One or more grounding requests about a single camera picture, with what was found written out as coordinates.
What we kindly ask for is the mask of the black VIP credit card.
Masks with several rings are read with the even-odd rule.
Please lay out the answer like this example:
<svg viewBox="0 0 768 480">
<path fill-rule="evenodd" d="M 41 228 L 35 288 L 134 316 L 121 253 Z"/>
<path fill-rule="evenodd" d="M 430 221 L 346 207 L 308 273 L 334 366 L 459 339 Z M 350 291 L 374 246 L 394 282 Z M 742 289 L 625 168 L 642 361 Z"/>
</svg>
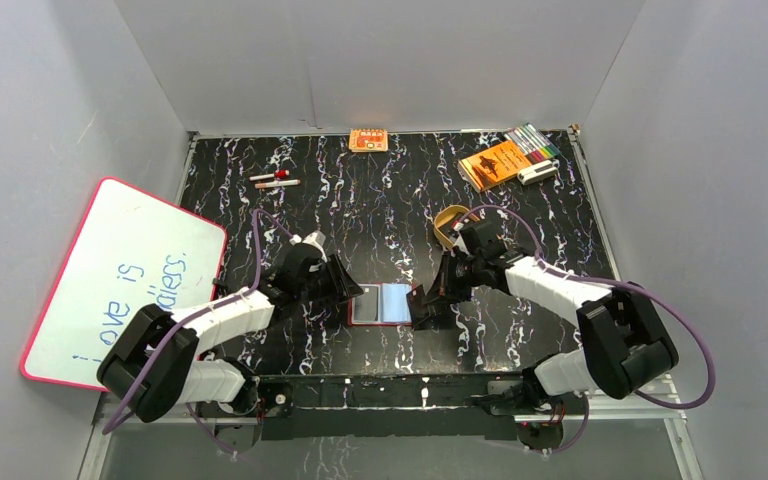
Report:
<svg viewBox="0 0 768 480">
<path fill-rule="evenodd" d="M 362 285 L 363 292 L 351 301 L 351 324 L 372 325 L 379 321 L 380 286 Z"/>
</svg>

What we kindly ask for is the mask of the red leather card holder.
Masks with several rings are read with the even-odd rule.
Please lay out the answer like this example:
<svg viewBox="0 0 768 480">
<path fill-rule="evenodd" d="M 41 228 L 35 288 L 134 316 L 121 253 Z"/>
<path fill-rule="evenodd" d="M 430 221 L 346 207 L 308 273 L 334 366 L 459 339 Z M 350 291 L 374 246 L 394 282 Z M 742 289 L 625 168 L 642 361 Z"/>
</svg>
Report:
<svg viewBox="0 0 768 480">
<path fill-rule="evenodd" d="M 351 324 L 351 301 L 348 304 L 348 324 L 350 326 L 402 326 L 410 325 L 406 294 L 413 288 L 410 284 L 376 283 L 380 286 L 379 321 L 372 325 Z"/>
</svg>

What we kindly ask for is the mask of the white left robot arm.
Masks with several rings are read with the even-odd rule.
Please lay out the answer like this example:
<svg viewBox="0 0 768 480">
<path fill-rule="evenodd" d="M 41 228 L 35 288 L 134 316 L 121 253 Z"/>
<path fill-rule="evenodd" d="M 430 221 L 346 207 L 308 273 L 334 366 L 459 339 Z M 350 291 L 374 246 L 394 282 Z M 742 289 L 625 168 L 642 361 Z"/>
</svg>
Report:
<svg viewBox="0 0 768 480">
<path fill-rule="evenodd" d="M 157 304 L 140 308 L 102 359 L 96 379 L 119 399 L 119 414 L 129 412 L 145 423 L 199 402 L 218 402 L 231 414 L 246 416 L 259 400 L 251 375 L 236 360 L 206 360 L 204 354 L 265 331 L 302 305 L 333 308 L 362 293 L 336 255 L 302 242 L 234 294 L 185 313 Z"/>
</svg>

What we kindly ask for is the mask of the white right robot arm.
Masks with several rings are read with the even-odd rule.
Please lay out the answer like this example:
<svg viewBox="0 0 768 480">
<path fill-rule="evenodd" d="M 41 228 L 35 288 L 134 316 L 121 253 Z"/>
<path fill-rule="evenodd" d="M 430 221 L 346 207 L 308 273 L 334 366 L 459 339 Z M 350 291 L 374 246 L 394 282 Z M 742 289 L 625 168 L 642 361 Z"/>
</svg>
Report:
<svg viewBox="0 0 768 480">
<path fill-rule="evenodd" d="M 678 363 L 678 351 L 651 300 L 633 290 L 555 274 L 533 250 L 507 245 L 486 221 L 462 227 L 453 249 L 443 254 L 432 286 L 407 294 L 412 321 L 442 320 L 452 305 L 471 300 L 479 286 L 529 300 L 581 335 L 578 350 L 524 370 L 512 395 L 537 414 L 550 413 L 567 393 L 600 390 L 623 399 Z"/>
</svg>

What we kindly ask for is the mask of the yellow oval tray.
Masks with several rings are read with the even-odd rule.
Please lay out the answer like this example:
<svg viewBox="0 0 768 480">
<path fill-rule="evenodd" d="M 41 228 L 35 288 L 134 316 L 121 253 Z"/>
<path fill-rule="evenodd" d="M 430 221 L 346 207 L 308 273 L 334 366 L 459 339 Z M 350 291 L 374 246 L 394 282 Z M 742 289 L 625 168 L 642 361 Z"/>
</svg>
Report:
<svg viewBox="0 0 768 480">
<path fill-rule="evenodd" d="M 438 242 L 447 251 L 453 251 L 456 231 L 470 223 L 480 221 L 476 213 L 470 213 L 463 205 L 451 205 L 444 208 L 433 220 L 433 233 Z"/>
</svg>

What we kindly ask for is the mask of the orange white marker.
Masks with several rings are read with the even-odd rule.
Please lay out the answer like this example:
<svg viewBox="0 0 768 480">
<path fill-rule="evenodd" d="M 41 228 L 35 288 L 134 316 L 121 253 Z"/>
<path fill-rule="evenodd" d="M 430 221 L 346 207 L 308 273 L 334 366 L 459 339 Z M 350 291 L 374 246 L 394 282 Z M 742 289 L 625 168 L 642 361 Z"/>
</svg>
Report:
<svg viewBox="0 0 768 480">
<path fill-rule="evenodd" d="M 288 187 L 288 186 L 298 186 L 301 184 L 301 181 L 299 179 L 290 179 L 290 180 L 272 180 L 269 182 L 259 182 L 255 184 L 256 189 L 270 189 L 270 188 L 279 188 L 279 187 Z"/>
</svg>

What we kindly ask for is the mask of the red capped marker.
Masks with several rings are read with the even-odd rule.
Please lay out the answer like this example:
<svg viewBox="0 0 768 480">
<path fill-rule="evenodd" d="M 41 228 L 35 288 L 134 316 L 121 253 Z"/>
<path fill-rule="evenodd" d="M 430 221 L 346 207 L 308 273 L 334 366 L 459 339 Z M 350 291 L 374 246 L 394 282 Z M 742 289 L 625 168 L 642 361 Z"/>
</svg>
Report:
<svg viewBox="0 0 768 480">
<path fill-rule="evenodd" d="M 265 181 L 281 180 L 281 179 L 287 178 L 288 175 L 289 175 L 289 171 L 288 170 L 276 170 L 274 172 L 267 173 L 267 174 L 250 176 L 249 180 L 253 181 L 253 182 L 265 182 Z"/>
</svg>

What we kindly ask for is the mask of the small orange notepad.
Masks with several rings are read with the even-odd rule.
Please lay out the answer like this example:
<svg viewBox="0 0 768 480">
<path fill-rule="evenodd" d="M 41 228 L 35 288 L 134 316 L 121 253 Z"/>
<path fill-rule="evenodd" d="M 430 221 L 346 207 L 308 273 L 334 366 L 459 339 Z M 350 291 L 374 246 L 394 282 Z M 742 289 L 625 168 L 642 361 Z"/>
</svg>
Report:
<svg viewBox="0 0 768 480">
<path fill-rule="evenodd" d="M 353 129 L 348 148 L 352 152 L 386 152 L 388 132 L 384 129 Z"/>
</svg>

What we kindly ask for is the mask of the white whiteboard eraser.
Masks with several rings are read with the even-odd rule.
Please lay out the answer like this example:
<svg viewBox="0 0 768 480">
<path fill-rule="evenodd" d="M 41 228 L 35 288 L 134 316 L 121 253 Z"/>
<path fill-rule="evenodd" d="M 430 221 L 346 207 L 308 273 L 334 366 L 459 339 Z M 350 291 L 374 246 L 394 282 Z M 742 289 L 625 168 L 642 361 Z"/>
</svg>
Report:
<svg viewBox="0 0 768 480">
<path fill-rule="evenodd" d="M 517 179 L 522 185 L 530 185 L 551 178 L 557 172 L 558 170 L 553 162 L 545 160 L 520 170 L 517 174 Z"/>
</svg>

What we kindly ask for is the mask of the orange book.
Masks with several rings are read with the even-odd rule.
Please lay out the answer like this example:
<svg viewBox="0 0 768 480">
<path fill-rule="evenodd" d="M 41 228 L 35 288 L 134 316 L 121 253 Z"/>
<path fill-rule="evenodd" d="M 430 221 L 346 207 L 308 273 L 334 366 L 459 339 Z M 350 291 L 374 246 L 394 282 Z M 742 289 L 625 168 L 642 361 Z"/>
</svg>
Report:
<svg viewBox="0 0 768 480">
<path fill-rule="evenodd" d="M 527 155 L 510 140 L 457 162 L 461 176 L 476 192 L 487 191 L 511 180 L 531 165 Z"/>
</svg>

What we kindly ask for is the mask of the pack of coloured markers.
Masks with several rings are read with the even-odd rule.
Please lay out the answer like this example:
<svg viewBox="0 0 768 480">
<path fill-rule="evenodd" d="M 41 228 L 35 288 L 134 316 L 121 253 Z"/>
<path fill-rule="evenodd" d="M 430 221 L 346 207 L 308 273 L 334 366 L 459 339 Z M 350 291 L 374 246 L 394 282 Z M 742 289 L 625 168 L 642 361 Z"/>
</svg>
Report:
<svg viewBox="0 0 768 480">
<path fill-rule="evenodd" d="M 560 149 L 537 130 L 531 123 L 508 129 L 504 132 L 507 140 L 513 142 L 534 164 L 552 160 L 560 155 Z"/>
</svg>

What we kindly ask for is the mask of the pink framed whiteboard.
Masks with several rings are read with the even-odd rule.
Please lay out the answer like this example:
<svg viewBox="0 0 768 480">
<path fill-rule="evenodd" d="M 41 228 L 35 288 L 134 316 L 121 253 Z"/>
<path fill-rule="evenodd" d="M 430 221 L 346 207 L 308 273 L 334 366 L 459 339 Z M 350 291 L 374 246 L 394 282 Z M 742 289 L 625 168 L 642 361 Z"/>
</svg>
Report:
<svg viewBox="0 0 768 480">
<path fill-rule="evenodd" d="M 211 299 L 227 233 L 123 181 L 102 179 L 21 357 L 28 379 L 92 390 L 136 312 Z"/>
</svg>

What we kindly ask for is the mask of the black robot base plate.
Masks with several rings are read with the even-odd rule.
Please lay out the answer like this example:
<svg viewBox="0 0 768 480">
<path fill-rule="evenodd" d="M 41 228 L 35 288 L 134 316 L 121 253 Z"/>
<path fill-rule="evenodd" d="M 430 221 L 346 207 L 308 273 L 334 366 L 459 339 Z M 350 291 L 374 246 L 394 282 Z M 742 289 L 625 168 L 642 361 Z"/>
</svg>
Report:
<svg viewBox="0 0 768 480">
<path fill-rule="evenodd" d="M 519 373 L 263 376 L 240 412 L 216 403 L 196 411 L 223 433 L 251 426 L 267 441 L 476 436 L 554 449 L 585 401 L 563 394 L 535 404 L 533 391 Z"/>
</svg>

